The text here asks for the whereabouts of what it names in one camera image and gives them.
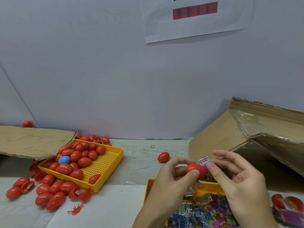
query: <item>fingernail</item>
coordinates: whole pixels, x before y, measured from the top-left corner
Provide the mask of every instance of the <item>fingernail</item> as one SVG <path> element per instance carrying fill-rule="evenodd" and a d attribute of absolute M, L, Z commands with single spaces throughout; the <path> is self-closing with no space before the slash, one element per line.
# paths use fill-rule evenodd
<path fill-rule="evenodd" d="M 206 167 L 208 170 L 212 171 L 215 168 L 215 164 L 213 162 L 208 162 Z"/>
<path fill-rule="evenodd" d="M 192 173 L 196 176 L 199 177 L 199 170 L 192 170 Z"/>

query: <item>hand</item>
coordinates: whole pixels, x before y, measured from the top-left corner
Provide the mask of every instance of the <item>hand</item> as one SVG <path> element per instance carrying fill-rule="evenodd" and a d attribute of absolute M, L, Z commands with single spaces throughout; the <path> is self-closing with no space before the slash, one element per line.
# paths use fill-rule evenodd
<path fill-rule="evenodd" d="M 190 189 L 196 193 L 193 185 L 203 188 L 197 181 L 199 171 L 186 174 L 186 167 L 178 164 L 195 163 L 189 158 L 174 157 L 163 165 L 153 183 L 150 194 L 137 215 L 133 228 L 158 228 L 176 212 L 181 205 L 184 194 Z"/>
<path fill-rule="evenodd" d="M 207 168 L 224 190 L 241 228 L 278 227 L 272 215 L 263 174 L 237 153 L 214 150 L 212 154 L 226 158 L 207 163 Z M 220 168 L 227 169 L 232 180 Z"/>

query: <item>red barcode strip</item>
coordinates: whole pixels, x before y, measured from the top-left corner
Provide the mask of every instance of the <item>red barcode strip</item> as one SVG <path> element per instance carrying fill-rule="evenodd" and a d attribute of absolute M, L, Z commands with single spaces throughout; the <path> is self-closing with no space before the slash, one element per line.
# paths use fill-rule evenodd
<path fill-rule="evenodd" d="M 173 20 L 217 13 L 217 2 L 173 10 Z"/>

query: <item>blue plastic egg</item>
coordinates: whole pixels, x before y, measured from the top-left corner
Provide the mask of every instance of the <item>blue plastic egg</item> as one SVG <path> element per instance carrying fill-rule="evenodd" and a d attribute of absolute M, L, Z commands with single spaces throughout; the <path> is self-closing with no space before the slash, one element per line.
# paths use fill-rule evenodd
<path fill-rule="evenodd" d="M 59 158 L 58 163 L 59 164 L 63 164 L 63 163 L 67 163 L 69 164 L 71 161 L 69 156 L 62 156 L 61 158 Z"/>

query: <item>cardboard box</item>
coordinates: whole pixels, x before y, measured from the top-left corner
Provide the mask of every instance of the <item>cardboard box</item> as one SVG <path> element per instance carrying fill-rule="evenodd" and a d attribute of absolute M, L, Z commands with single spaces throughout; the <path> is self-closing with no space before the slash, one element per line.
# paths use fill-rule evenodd
<path fill-rule="evenodd" d="M 0 126 L 0 153 L 36 160 L 56 156 L 76 131 Z"/>
<path fill-rule="evenodd" d="M 188 156 L 212 160 L 215 149 L 240 153 L 264 174 L 269 189 L 278 190 L 283 180 L 296 181 L 292 190 L 304 191 L 302 112 L 233 97 L 229 109 L 189 142 Z"/>

